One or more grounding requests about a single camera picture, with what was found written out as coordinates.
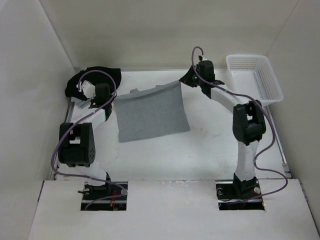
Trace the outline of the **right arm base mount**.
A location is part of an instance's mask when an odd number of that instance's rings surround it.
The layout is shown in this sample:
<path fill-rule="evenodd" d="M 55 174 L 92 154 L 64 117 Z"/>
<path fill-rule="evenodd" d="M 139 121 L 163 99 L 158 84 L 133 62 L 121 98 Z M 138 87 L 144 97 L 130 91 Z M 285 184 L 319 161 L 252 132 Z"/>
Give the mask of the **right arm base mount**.
<path fill-rule="evenodd" d="M 216 183 L 218 208 L 221 211 L 264 211 L 265 206 L 262 197 L 251 199 L 260 194 L 261 188 L 258 181 L 256 181 L 254 187 L 245 190 L 240 196 L 236 193 L 232 181 L 218 181 Z"/>

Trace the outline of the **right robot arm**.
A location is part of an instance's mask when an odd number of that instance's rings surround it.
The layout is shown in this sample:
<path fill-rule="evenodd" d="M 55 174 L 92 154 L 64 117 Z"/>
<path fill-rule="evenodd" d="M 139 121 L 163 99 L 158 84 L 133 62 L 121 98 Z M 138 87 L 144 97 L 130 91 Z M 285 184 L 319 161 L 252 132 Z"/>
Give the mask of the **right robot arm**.
<path fill-rule="evenodd" d="M 254 157 L 266 132 L 263 113 L 247 98 L 227 93 L 230 89 L 223 81 L 216 79 L 210 60 L 191 66 L 179 81 L 191 88 L 200 87 L 204 95 L 232 113 L 232 133 L 238 144 L 237 166 L 232 183 L 217 188 L 218 199 L 235 201 L 252 198 L 257 194 L 254 189 L 258 187 Z"/>

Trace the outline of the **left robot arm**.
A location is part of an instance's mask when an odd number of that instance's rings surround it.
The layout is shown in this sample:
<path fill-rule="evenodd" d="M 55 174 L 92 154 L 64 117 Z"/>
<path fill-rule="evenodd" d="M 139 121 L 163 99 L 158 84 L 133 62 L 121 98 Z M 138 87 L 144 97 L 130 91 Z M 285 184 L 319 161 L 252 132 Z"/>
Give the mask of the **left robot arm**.
<path fill-rule="evenodd" d="M 75 122 L 65 122 L 59 127 L 58 160 L 73 172 L 58 170 L 56 173 L 67 178 L 87 179 L 95 186 L 96 195 L 105 200 L 112 195 L 111 178 L 96 160 L 94 130 L 109 119 L 115 93 L 107 83 L 94 86 L 88 81 L 82 84 L 81 90 L 90 100 L 87 112 Z"/>

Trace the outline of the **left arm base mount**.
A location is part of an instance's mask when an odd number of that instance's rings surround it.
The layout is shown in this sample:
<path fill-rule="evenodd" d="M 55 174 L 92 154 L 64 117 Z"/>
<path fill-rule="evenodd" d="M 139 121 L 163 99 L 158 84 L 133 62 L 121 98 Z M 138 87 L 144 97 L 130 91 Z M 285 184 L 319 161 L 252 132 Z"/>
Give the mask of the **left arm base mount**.
<path fill-rule="evenodd" d="M 81 195 L 81 211 L 126 211 L 127 195 L 121 187 L 105 183 L 94 186 L 86 183 L 83 190 L 79 190 Z"/>

